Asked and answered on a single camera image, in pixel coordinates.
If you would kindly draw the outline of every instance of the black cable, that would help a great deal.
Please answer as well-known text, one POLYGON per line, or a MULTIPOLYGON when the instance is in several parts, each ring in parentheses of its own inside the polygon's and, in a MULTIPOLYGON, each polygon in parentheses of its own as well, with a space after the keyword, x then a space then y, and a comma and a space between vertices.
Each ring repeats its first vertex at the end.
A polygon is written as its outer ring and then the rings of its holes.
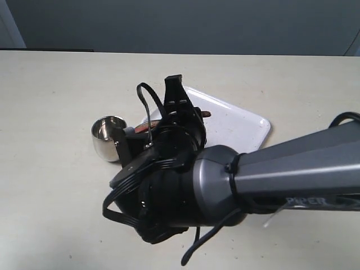
POLYGON ((195 244, 196 242, 198 242, 199 238, 200 238, 200 227, 196 227, 195 239, 193 243, 195 244))
POLYGON ((347 119, 352 119, 352 120, 360 123, 360 114, 358 114, 357 112, 351 112, 351 111, 343 112, 342 114, 339 114, 337 117, 335 117, 335 119, 331 122, 331 124, 329 125, 328 128, 336 127, 342 121, 347 120, 347 119))
POLYGON ((351 47, 354 45, 355 41, 357 40, 358 36, 360 35, 360 28, 357 31, 355 37, 353 38, 353 41, 350 43, 349 47, 346 49, 346 51, 343 53, 343 56, 346 56, 346 54, 348 53, 348 51, 351 49, 351 47))
POLYGON ((145 110, 146 110, 148 140, 149 140, 149 143, 152 143, 150 110, 149 110, 149 106, 148 106, 148 104, 147 104, 147 102, 146 102, 146 100, 145 100, 145 98, 144 98, 144 96, 142 94, 142 91, 141 91, 142 87, 145 88, 146 91, 148 91, 148 93, 152 97, 152 99, 155 102, 157 108, 159 109, 159 112, 160 112, 162 118, 164 118, 166 116, 166 111, 165 111, 164 105, 160 101, 160 98, 157 96, 155 91, 147 83, 141 83, 138 86, 136 86, 137 96, 139 97, 141 103, 144 105, 145 110))
POLYGON ((230 212, 227 216, 225 216, 218 224, 214 226, 209 232, 204 234, 198 241, 192 244, 192 246, 185 252, 184 256, 181 259, 181 265, 185 266, 188 261, 190 260, 193 253, 205 244, 209 239, 211 239, 214 235, 216 235, 222 227, 225 226, 226 222, 231 219, 234 215, 241 212, 241 209, 235 209, 234 211, 230 212))

